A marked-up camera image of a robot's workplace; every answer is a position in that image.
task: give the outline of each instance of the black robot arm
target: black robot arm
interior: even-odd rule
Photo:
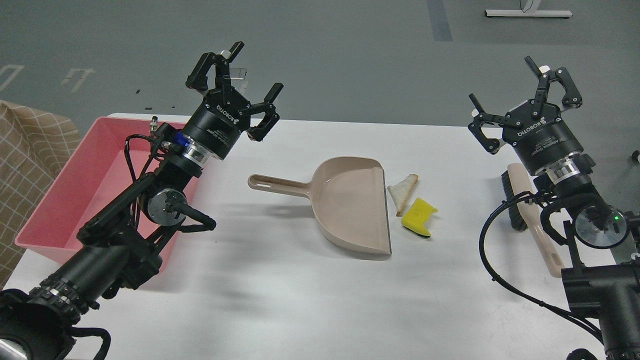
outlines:
[[[282,84],[276,83],[264,102],[254,105],[231,85],[229,63],[242,47],[242,42],[236,42],[229,52],[202,55],[186,85],[204,99],[183,129],[159,125],[154,119],[149,135],[127,138],[125,158],[133,184],[80,229],[81,250],[28,295],[16,289],[0,292],[0,359],[62,360],[76,342],[74,337],[83,336],[103,339],[94,359],[104,359],[109,333],[74,327],[80,316],[98,309],[100,296],[110,299],[120,288],[137,289],[158,274],[160,251],[176,232],[216,227],[212,218],[188,205],[185,186],[200,177],[210,157],[224,159],[243,131],[252,140],[262,140],[280,118],[273,101]],[[212,66],[216,86],[208,89]],[[249,116],[260,112],[265,113],[263,121],[250,127]],[[139,177],[128,157],[132,138],[150,142],[151,154]],[[153,159],[159,160],[159,166],[145,173]],[[146,238],[138,232],[140,213],[158,225]],[[187,217],[199,224],[182,225]]]
[[[595,162],[586,154],[561,116],[561,109],[547,102],[550,84],[564,88],[563,108],[578,108],[582,97],[566,68],[551,70],[538,66],[526,57],[525,62],[538,78],[533,99],[529,99],[505,116],[486,113],[474,94],[473,122],[468,128],[483,148],[495,154],[510,144],[544,198],[541,212],[543,229],[560,245],[567,245],[571,268],[562,269],[564,290],[571,314],[577,318],[597,318],[600,322],[607,359],[634,359],[640,356],[640,260],[628,263],[587,267],[580,260],[575,238],[587,246],[608,249],[621,244],[629,232],[640,237],[639,217],[621,213],[608,205],[597,192],[589,175]],[[489,139],[481,131],[485,125],[503,128],[502,141]],[[571,221],[564,223],[565,236],[555,230],[551,214],[567,210]],[[570,359],[594,358],[586,350],[572,353]]]

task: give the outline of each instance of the sponge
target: sponge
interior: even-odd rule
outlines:
[[[429,220],[431,214],[437,211],[438,209],[421,198],[415,199],[411,208],[402,217],[402,225],[417,234],[431,236],[431,233],[424,227],[424,223]]]

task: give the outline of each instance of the plaid fabric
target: plaid fabric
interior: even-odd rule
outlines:
[[[24,253],[16,235],[79,142],[70,119],[0,101],[0,289]]]

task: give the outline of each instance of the bread slice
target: bread slice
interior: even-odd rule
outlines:
[[[387,186],[387,190],[389,191],[389,194],[391,194],[391,199],[394,200],[394,204],[396,205],[397,217],[402,216],[406,202],[409,200],[409,195],[411,195],[411,191],[417,182],[418,175],[410,174],[400,183]]]

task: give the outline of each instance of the beige dustpan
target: beige dustpan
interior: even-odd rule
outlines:
[[[387,196],[382,165],[343,156],[320,164],[309,183],[251,175],[249,187],[311,200],[320,230],[345,249],[391,254]]]

